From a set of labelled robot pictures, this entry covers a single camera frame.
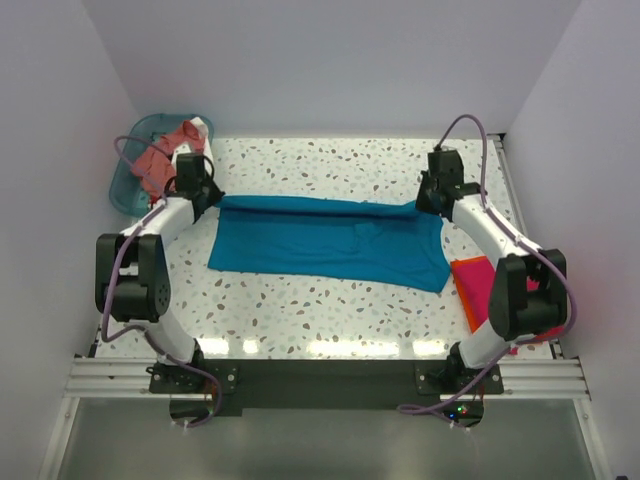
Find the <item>blue t shirt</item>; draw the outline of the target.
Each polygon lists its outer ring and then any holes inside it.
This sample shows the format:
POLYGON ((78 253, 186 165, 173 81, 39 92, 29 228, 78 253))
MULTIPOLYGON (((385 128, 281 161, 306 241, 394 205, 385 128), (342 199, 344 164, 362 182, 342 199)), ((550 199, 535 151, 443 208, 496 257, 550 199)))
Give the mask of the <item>blue t shirt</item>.
POLYGON ((212 270, 324 276, 439 293, 450 276, 443 221, 402 205, 308 197, 225 197, 212 270))

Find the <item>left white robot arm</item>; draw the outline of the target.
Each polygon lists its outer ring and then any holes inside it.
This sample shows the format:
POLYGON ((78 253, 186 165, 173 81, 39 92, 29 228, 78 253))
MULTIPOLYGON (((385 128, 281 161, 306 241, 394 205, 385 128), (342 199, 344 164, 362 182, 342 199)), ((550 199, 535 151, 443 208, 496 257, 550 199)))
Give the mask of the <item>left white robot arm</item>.
POLYGON ((206 383, 207 368, 195 360, 197 341, 171 311, 166 248, 219 203, 224 192, 204 154, 180 153, 175 160, 175 191, 129 229, 97 239, 95 304, 102 314, 104 343, 139 332, 160 363, 175 365, 173 382, 185 392, 196 392, 206 383))

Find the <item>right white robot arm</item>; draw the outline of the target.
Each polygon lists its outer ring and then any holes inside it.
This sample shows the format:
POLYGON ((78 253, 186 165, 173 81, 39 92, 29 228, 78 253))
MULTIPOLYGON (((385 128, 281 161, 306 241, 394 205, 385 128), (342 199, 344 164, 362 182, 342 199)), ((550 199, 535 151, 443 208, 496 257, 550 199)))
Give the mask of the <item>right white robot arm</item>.
POLYGON ((528 239, 491 204, 479 183, 467 183, 457 151, 437 147, 428 154, 416 208, 463 230, 495 272, 487 320, 451 349, 458 359, 445 369, 452 390, 469 392, 481 380, 480 368, 491 367, 515 344, 573 326, 577 307, 564 254, 528 239))

